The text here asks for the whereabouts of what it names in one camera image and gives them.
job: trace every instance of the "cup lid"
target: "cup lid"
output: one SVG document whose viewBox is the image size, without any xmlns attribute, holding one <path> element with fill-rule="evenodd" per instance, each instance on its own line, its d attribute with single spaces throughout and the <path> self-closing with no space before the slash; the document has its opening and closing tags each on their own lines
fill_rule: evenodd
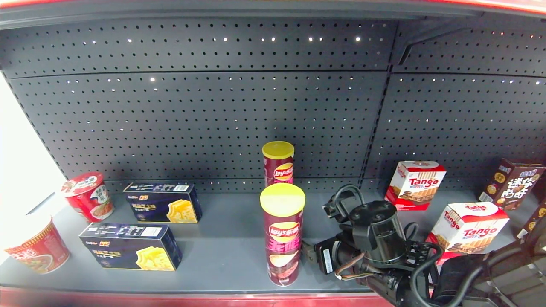
<svg viewBox="0 0 546 307">
<path fill-rule="evenodd" d="M 74 177 L 63 184 L 61 193 L 65 197 L 80 195 L 99 186 L 104 176 L 99 172 L 89 172 Z"/>
</svg>

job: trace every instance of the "instant noodle cup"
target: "instant noodle cup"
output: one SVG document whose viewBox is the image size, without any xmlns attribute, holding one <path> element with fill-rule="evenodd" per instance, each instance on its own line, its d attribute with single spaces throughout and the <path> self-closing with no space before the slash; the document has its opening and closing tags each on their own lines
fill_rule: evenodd
<svg viewBox="0 0 546 307">
<path fill-rule="evenodd" d="M 295 185 L 279 183 L 264 189 L 260 203 L 269 278 L 275 285 L 288 286 L 298 277 L 305 194 Z"/>
<path fill-rule="evenodd" d="M 279 182 L 294 183 L 294 145 L 273 141 L 262 147 L 262 153 L 266 187 Z"/>
<path fill-rule="evenodd" d="M 104 176 L 99 172 L 81 174 L 65 182 L 61 193 L 89 223 L 100 222 L 114 211 Z"/>
<path fill-rule="evenodd" d="M 36 273 L 50 273 L 70 257 L 51 215 L 33 213 L 2 223 L 3 231 L 17 230 L 2 238 L 4 251 Z"/>
</svg>

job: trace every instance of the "gray metal shelf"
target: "gray metal shelf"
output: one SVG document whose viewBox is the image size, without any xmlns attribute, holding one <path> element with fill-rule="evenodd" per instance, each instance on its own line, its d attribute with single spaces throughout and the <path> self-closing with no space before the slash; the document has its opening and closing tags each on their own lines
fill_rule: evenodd
<svg viewBox="0 0 546 307">
<path fill-rule="evenodd" d="M 304 239 L 316 243 L 338 232 L 321 205 L 326 193 L 308 193 L 304 210 Z M 376 191 L 365 191 L 365 199 L 381 199 Z M 333 275 L 322 275 L 318 266 L 303 259 L 300 275 L 289 287 L 277 287 L 265 267 L 262 212 L 257 193 L 210 193 L 199 196 L 204 215 L 198 225 L 171 228 L 184 257 L 176 272 L 103 269 L 83 246 L 78 234 L 86 222 L 70 207 L 54 217 L 54 222 L 72 255 L 59 270 L 37 275 L 14 259 L 0 265 L 0 286 L 39 288 L 58 291 L 162 293 L 162 294 L 246 294 L 246 293 L 343 293 L 369 292 L 355 282 L 343 282 Z M 115 213 L 108 222 L 136 222 L 123 195 L 113 196 Z M 401 212 L 403 224 L 418 222 L 420 234 L 430 230 L 447 203 L 473 202 L 471 191 L 440 191 L 426 212 Z M 529 196 L 517 210 L 509 212 L 512 221 L 493 241 L 492 249 L 510 243 L 536 207 Z"/>
</svg>

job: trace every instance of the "white wall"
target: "white wall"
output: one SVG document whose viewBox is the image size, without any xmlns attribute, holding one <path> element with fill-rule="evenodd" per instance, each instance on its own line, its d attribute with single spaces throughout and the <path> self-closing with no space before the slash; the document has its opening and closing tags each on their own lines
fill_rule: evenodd
<svg viewBox="0 0 546 307">
<path fill-rule="evenodd" d="M 27 120 L 8 83 L 0 75 L 0 215 L 27 214 L 65 181 L 57 164 Z M 66 203 L 48 202 L 55 214 Z M 0 252 L 0 263 L 6 254 Z"/>
</svg>

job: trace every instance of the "barcode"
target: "barcode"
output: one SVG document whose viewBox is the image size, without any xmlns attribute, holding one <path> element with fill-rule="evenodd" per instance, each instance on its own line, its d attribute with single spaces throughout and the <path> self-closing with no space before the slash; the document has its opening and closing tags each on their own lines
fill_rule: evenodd
<svg viewBox="0 0 546 307">
<path fill-rule="evenodd" d="M 482 202 L 493 202 L 493 199 L 489 197 L 489 195 L 485 194 L 485 192 L 482 192 L 482 195 L 479 196 L 479 200 Z"/>
<path fill-rule="evenodd" d="M 189 188 L 189 186 L 175 186 L 173 191 L 185 192 L 188 188 Z"/>
<path fill-rule="evenodd" d="M 146 227 L 140 234 L 141 237 L 155 237 L 160 233 L 161 227 Z"/>
<path fill-rule="evenodd" d="M 522 229 L 522 230 L 518 233 L 518 239 L 523 238 L 523 236 L 526 235 L 526 234 L 527 234 L 527 230 Z"/>
<path fill-rule="evenodd" d="M 326 274 L 329 274 L 331 271 L 333 271 L 332 259 L 330 258 L 330 250 L 325 249 L 324 251 L 322 251 L 322 254 L 324 255 L 324 267 L 326 269 Z"/>
</svg>

